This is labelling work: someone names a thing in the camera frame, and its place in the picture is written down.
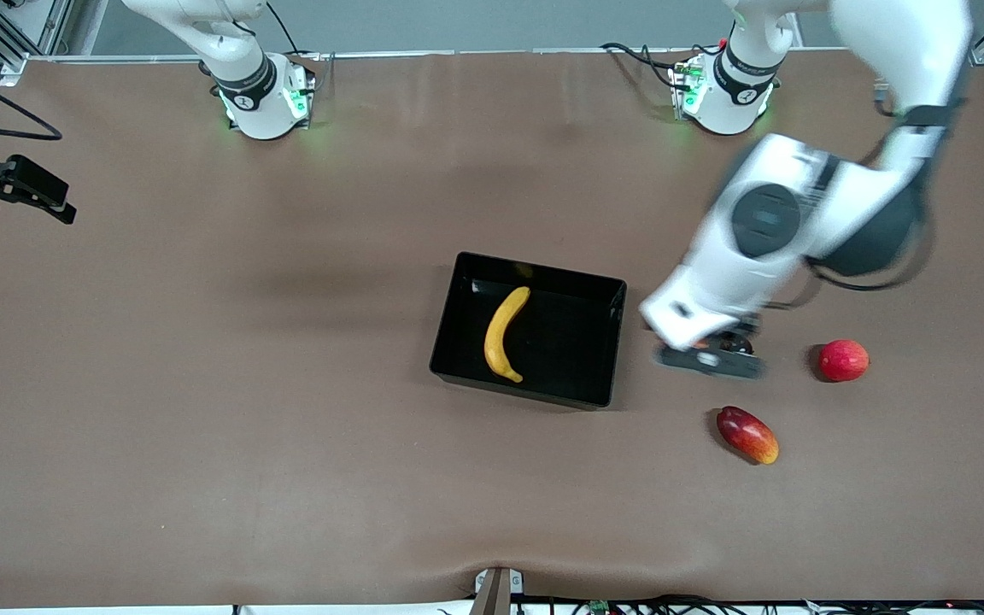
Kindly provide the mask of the black rectangular plastic tray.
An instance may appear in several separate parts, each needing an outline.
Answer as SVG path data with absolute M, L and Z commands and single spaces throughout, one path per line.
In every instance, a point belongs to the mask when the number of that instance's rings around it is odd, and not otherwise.
M 497 308 L 518 288 L 530 296 L 504 336 L 522 374 L 496 374 L 483 346 Z M 442 381 L 584 410 L 612 402 L 626 283 L 618 278 L 461 252 L 430 358 Z

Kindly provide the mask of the yellow banana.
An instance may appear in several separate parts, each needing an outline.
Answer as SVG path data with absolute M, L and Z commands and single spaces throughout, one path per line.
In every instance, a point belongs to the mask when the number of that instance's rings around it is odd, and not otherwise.
M 512 383 L 522 383 L 524 377 L 509 362 L 505 338 L 507 338 L 508 327 L 522 312 L 524 305 L 530 299 L 530 295 L 530 287 L 526 287 L 526 285 L 509 292 L 495 310 L 484 335 L 483 357 L 488 368 L 497 377 L 506 378 Z

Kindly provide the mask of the red yellow mango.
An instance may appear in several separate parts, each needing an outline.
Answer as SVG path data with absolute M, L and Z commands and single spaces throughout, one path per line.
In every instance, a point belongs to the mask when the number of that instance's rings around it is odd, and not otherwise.
M 772 465 L 780 458 L 780 441 L 762 420 L 745 409 L 725 406 L 716 413 L 719 435 L 754 463 Z

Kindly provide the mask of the plain red apple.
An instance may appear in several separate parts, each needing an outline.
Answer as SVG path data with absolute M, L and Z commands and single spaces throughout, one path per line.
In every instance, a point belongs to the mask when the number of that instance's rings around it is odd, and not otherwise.
M 831 382 L 851 382 L 870 369 L 870 355 L 863 345 L 851 339 L 825 343 L 817 351 L 817 370 Z

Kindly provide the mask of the aluminium frame struts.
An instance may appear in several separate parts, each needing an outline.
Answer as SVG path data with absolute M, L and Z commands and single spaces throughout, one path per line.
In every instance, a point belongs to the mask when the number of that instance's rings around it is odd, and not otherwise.
M 0 75 L 15 80 L 32 57 L 57 54 L 81 0 L 0 0 Z

